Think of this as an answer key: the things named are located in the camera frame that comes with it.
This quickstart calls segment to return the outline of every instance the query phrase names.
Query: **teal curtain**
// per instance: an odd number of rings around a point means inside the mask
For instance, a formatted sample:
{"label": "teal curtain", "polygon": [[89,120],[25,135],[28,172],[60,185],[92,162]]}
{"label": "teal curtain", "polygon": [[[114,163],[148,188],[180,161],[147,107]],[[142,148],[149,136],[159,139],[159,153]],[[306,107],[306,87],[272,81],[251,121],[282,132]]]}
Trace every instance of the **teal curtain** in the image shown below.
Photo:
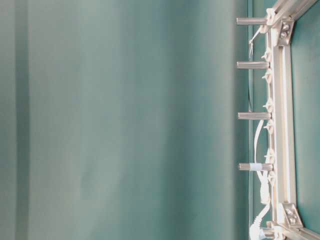
{"label": "teal curtain", "polygon": [[6,240],[248,238],[246,0],[3,0]]}

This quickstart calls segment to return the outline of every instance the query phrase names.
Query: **white cable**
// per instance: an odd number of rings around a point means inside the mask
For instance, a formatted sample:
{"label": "white cable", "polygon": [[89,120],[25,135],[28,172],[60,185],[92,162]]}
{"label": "white cable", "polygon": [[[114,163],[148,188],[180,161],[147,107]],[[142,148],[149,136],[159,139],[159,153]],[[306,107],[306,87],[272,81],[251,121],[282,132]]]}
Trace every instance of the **white cable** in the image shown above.
{"label": "white cable", "polygon": [[249,59],[252,57],[252,55],[254,54],[254,40],[255,38],[259,35],[259,33],[262,30],[262,26],[259,27],[259,29],[255,32],[255,34],[253,35],[253,37],[251,38],[251,40],[249,40]]}
{"label": "white cable", "polygon": [[[261,130],[264,125],[264,120],[260,120],[256,131],[254,135],[254,163],[257,163],[257,146],[258,146],[258,139],[261,133]],[[261,222],[264,218],[264,216],[268,213],[270,210],[270,191],[269,191],[269,180],[268,180],[268,172],[264,171],[263,174],[261,171],[257,171],[257,175],[259,177],[259,180],[261,182],[261,188],[260,188],[260,197],[261,197],[261,203],[265,205],[265,207],[262,209],[262,211],[259,213],[259,215],[255,218],[253,224],[250,227],[250,239],[251,240],[262,240],[265,238],[263,231],[261,230]]]}

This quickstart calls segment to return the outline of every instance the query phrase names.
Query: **metal bracket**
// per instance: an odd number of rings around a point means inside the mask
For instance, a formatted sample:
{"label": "metal bracket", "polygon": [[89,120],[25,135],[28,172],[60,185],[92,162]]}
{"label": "metal bracket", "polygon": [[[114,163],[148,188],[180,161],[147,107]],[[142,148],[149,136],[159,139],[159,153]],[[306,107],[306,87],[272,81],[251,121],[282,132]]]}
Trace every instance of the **metal bracket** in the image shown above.
{"label": "metal bracket", "polygon": [[261,62],[238,62],[239,69],[265,69],[266,112],[239,113],[239,119],[268,120],[266,165],[241,164],[240,170],[268,171],[272,223],[268,228],[252,225],[253,236],[261,230],[274,239],[320,240],[320,235],[304,228],[296,208],[296,166],[291,70],[291,38],[295,21],[317,0],[278,0],[264,18],[238,18],[238,25],[261,25],[265,34],[265,54]]}
{"label": "metal bracket", "polygon": [[291,37],[293,33],[295,21],[288,19],[283,19],[279,21],[271,29],[271,36],[273,47],[275,46],[287,46],[291,43]]}
{"label": "metal bracket", "polygon": [[283,219],[279,224],[285,224],[290,229],[302,229],[304,227],[296,205],[293,203],[280,203],[279,208],[283,211]]}

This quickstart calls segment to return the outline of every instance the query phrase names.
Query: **metal peg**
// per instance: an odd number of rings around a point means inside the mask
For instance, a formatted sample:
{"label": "metal peg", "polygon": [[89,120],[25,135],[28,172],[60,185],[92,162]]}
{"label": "metal peg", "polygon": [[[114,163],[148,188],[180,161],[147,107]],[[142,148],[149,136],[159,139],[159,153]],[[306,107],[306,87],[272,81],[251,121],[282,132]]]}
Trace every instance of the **metal peg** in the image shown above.
{"label": "metal peg", "polygon": [[271,113],[269,112],[238,112],[239,120],[269,120]]}
{"label": "metal peg", "polygon": [[271,163],[239,163],[240,171],[272,171],[274,166]]}
{"label": "metal peg", "polygon": [[237,69],[268,69],[270,63],[266,61],[237,61]]}
{"label": "metal peg", "polygon": [[237,25],[266,25],[267,19],[264,17],[237,17]]}

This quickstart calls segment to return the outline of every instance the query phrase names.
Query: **cylindrical standoff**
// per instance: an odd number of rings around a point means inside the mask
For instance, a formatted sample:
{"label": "cylindrical standoff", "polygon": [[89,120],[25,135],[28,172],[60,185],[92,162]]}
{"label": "cylindrical standoff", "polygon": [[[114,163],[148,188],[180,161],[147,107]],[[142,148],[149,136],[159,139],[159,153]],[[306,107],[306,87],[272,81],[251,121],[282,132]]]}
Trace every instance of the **cylindrical standoff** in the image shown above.
{"label": "cylindrical standoff", "polygon": [[237,17],[237,25],[265,25],[267,19],[264,17]]}
{"label": "cylindrical standoff", "polygon": [[240,171],[272,171],[274,166],[271,163],[239,163]]}
{"label": "cylindrical standoff", "polygon": [[274,239],[275,238],[275,230],[272,228],[261,228],[261,231],[263,232],[263,236],[266,239]]}
{"label": "cylindrical standoff", "polygon": [[266,61],[237,61],[237,69],[268,69],[270,63]]}
{"label": "cylindrical standoff", "polygon": [[269,120],[271,113],[269,112],[238,112],[239,120]]}

